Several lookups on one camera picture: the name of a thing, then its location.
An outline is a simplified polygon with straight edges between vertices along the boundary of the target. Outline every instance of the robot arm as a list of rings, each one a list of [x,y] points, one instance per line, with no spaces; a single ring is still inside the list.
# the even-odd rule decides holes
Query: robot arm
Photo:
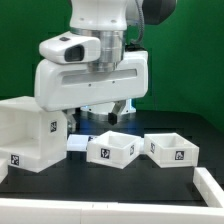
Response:
[[[157,2],[157,13],[145,17],[149,23],[160,23],[176,5],[176,0],[71,0],[71,32],[40,45],[46,58],[38,65],[35,80],[40,107],[68,110],[146,94],[148,54],[125,52],[127,21],[136,21],[139,12],[135,1],[143,11],[153,10]]]

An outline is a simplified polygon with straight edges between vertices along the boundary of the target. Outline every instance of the cable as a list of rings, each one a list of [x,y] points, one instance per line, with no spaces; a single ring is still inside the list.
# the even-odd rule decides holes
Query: cable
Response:
[[[68,4],[72,7],[72,1],[68,0]]]
[[[135,0],[137,8],[138,8],[138,14],[139,14],[139,35],[137,40],[131,40],[132,44],[139,44],[141,43],[143,37],[144,37],[144,31],[145,31],[145,18],[144,18],[144,13],[142,10],[142,7],[140,5],[139,0]]]

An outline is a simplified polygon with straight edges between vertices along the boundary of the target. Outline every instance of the open white box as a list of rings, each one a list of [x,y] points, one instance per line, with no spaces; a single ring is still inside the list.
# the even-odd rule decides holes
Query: open white box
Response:
[[[144,142],[145,154],[161,168],[198,164],[199,147],[176,133],[146,134]]]
[[[67,120],[62,112],[45,112],[32,97],[0,102],[0,158],[33,172],[66,156]]]
[[[194,180],[217,190],[205,168],[195,169]],[[224,192],[218,191],[222,201]],[[0,199],[0,217],[4,224],[223,224],[224,208]]]
[[[141,137],[108,131],[88,142],[87,162],[123,169],[138,155]]]

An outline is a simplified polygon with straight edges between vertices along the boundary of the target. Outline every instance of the green wall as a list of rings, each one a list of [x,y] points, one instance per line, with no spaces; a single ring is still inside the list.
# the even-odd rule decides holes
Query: green wall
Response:
[[[66,0],[0,0],[0,99],[33,95],[38,45],[67,31],[70,15]],[[151,89],[136,107],[198,113],[224,132],[223,41],[223,0],[179,0],[168,20],[146,27]]]

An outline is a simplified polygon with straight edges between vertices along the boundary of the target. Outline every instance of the black tabletop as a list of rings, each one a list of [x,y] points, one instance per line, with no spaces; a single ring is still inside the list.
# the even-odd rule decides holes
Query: black tabletop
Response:
[[[78,122],[76,134],[112,130],[143,137],[176,132],[200,147],[198,166],[206,167],[224,186],[224,134],[199,115],[138,111],[134,119],[114,126],[85,118]],[[193,173],[193,167],[161,169],[145,155],[120,170],[87,163],[85,152],[68,152],[65,160],[38,174],[9,167],[0,197],[206,206]]]

